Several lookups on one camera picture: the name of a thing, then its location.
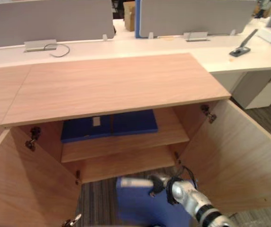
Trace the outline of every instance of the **wooden countertop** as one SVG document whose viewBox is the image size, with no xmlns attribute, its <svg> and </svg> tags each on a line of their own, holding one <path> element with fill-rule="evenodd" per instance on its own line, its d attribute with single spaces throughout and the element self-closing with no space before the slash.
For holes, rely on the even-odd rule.
<svg viewBox="0 0 271 227">
<path fill-rule="evenodd" d="M 191 54 L 57 62 L 3 68 L 0 124 L 14 126 L 229 98 Z M 10 96 L 2 90 L 14 87 Z"/>
</svg>

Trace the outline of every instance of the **black cable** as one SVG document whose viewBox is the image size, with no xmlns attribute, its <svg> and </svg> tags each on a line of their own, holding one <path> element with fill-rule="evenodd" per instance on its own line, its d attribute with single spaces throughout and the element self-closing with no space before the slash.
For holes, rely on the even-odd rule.
<svg viewBox="0 0 271 227">
<path fill-rule="evenodd" d="M 181 171 L 180 173 L 178 173 L 176 176 L 177 176 L 177 177 L 181 176 L 182 173 L 184 172 L 184 170 L 187 170 L 188 175 L 190 176 L 190 178 L 191 178 L 191 180 L 192 180 L 192 182 L 193 182 L 194 188 L 195 188 L 195 189 L 198 189 L 197 182 L 196 182 L 196 178 L 195 178 L 193 172 L 192 172 L 189 168 L 187 168 L 186 166 L 182 166 L 182 171 Z"/>
</svg>

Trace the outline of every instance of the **blue box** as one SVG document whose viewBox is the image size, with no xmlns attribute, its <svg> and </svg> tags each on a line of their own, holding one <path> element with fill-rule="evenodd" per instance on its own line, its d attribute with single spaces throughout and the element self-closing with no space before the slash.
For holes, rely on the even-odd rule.
<svg viewBox="0 0 271 227">
<path fill-rule="evenodd" d="M 142 110 L 113 115 L 113 135 L 134 135 L 158 132 L 153 110 Z"/>
<path fill-rule="evenodd" d="M 117 179 L 118 216 L 134 225 L 162 227 L 188 227 L 192 217 L 181 204 L 167 202 L 166 190 L 155 197 L 149 196 L 152 186 L 121 186 Z"/>
<path fill-rule="evenodd" d="M 95 139 L 111 135 L 110 116 L 86 117 L 64 121 L 62 143 Z"/>
</svg>

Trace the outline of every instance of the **open cabinet door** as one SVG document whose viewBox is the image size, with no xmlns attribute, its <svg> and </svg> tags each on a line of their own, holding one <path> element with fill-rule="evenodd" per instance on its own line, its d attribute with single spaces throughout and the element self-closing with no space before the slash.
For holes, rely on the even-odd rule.
<svg viewBox="0 0 271 227">
<path fill-rule="evenodd" d="M 180 156 L 222 212 L 271 206 L 271 135 L 231 101 L 212 111 Z"/>
<path fill-rule="evenodd" d="M 60 227 L 75 217 L 80 186 L 38 144 L 33 152 L 21 129 L 0 135 L 0 226 Z"/>
</svg>

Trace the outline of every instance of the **metal hinge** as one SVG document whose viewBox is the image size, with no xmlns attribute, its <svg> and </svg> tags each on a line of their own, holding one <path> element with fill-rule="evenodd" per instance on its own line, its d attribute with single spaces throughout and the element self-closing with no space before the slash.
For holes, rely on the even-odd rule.
<svg viewBox="0 0 271 227">
<path fill-rule="evenodd" d="M 71 227 L 71 226 L 74 226 L 75 223 L 77 223 L 78 220 L 80 220 L 82 214 L 78 214 L 75 219 L 71 220 L 66 220 L 63 224 L 62 224 L 62 227 Z"/>
<path fill-rule="evenodd" d="M 212 124 L 212 122 L 214 122 L 216 120 L 217 116 L 215 114 L 211 114 L 209 112 L 209 105 L 202 105 L 201 110 L 202 110 L 203 114 L 205 114 L 205 116 L 208 117 L 209 123 Z"/>
<path fill-rule="evenodd" d="M 25 146 L 29 148 L 31 151 L 35 151 L 35 141 L 39 139 L 41 135 L 41 128 L 40 127 L 33 127 L 30 130 L 31 133 L 31 140 L 25 142 Z"/>
<path fill-rule="evenodd" d="M 79 170 L 77 170 L 77 172 L 75 173 L 75 177 L 76 177 L 76 180 L 75 180 L 75 184 L 76 185 L 79 185 L 80 183 L 80 175 L 81 175 L 81 172 Z"/>
</svg>

